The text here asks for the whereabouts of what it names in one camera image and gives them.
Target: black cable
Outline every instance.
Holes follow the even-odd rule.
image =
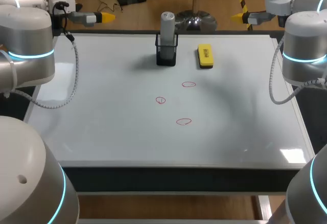
[[[57,10],[62,10],[64,12],[64,15],[65,15],[65,24],[64,24],[64,26],[62,26],[60,24],[60,27],[62,28],[62,31],[63,31],[64,34],[67,33],[66,27],[67,27],[67,22],[68,22],[68,14],[67,14],[67,12],[65,10],[65,6],[67,7],[67,6],[69,6],[69,4],[68,3],[65,3],[65,2],[56,2],[54,4],[53,8],[52,8],[52,16],[53,16],[53,18],[55,17],[55,8]]]
[[[67,31],[66,31],[66,27],[67,27],[68,15],[67,15],[67,13],[66,13],[65,8],[62,8],[62,10],[63,10],[63,12],[64,12],[64,14],[65,14],[65,25],[64,25],[64,27],[62,28],[62,30],[63,30],[63,33],[66,33],[66,32],[67,32]]]
[[[102,1],[102,0],[98,0],[98,1],[100,2],[100,5],[98,6],[97,12],[101,12],[102,10],[104,10],[104,9],[106,9],[106,8],[108,8],[111,12],[114,12],[114,7],[115,7],[115,6],[120,7],[120,8],[121,8],[121,11],[123,11],[122,6],[119,5],[119,4],[117,4],[117,3],[114,3],[114,4],[112,5],[112,8],[110,8],[109,5],[108,5],[107,3],[105,3],[104,1]]]

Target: black pen holder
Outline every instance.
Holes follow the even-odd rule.
[[[178,45],[178,34],[175,34],[174,45],[173,46],[166,46],[166,45],[161,45],[160,44],[160,33],[157,33],[156,37],[155,37],[155,45],[157,47],[157,65],[175,66],[175,64],[176,64],[176,51],[177,51],[177,45]],[[171,58],[171,59],[162,59],[160,57],[161,48],[174,49],[173,58]]]

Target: white cable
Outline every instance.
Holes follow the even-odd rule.
[[[269,95],[270,95],[270,99],[272,102],[274,102],[276,105],[281,105],[281,104],[285,104],[286,102],[290,101],[294,96],[296,96],[298,93],[300,93],[300,91],[302,89],[304,89],[305,87],[309,87],[309,86],[315,86],[317,84],[321,84],[323,87],[326,86],[326,81],[324,78],[317,78],[316,80],[310,80],[307,82],[304,82],[303,84],[301,84],[299,87],[297,87],[294,92],[287,97],[285,100],[282,101],[276,101],[274,98],[274,95],[272,93],[272,77],[273,77],[273,73],[274,73],[274,67],[275,67],[275,63],[276,63],[276,58],[277,58],[277,54],[279,52],[279,49],[281,48],[281,46],[284,43],[284,39],[285,39],[285,35],[282,37],[281,41],[279,42],[276,50],[275,50],[275,54],[274,57],[272,58],[272,63],[271,63],[271,68],[270,68],[270,77],[269,77]]]
[[[48,105],[45,105],[45,104],[41,104],[37,100],[33,99],[30,95],[28,95],[28,94],[26,94],[26,93],[24,93],[22,91],[19,91],[19,90],[16,90],[15,89],[15,90],[11,91],[11,93],[15,93],[15,94],[21,95],[21,96],[25,97],[26,99],[28,99],[33,104],[35,104],[35,105],[37,105],[39,107],[42,107],[42,108],[46,108],[46,109],[57,109],[57,108],[63,107],[64,105],[67,105],[68,103],[70,103],[71,100],[73,99],[74,95],[75,95],[75,92],[76,92],[77,83],[78,83],[78,75],[79,75],[79,57],[78,57],[78,51],[77,51],[76,43],[74,41],[72,41],[72,45],[74,47],[75,57],[76,57],[75,83],[74,83],[72,94],[70,95],[70,97],[65,102],[63,102],[60,105],[48,106]]]

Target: black chair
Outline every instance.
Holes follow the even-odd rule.
[[[199,10],[199,0],[193,0],[192,10],[186,10],[176,15],[176,30],[214,31],[217,28],[216,19],[207,12]]]

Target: yellow and black tape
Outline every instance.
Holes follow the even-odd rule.
[[[245,5],[245,0],[239,0],[239,1],[241,4],[241,7],[242,7],[243,14],[244,14],[244,15],[242,15],[242,19],[243,19],[243,17],[249,18],[250,13],[249,13],[249,10],[247,9],[247,6]],[[248,31],[253,31],[253,27],[251,24],[246,24],[246,28]]]
[[[248,24],[249,23],[250,13],[238,13],[231,17],[231,20],[240,23],[240,24]]]

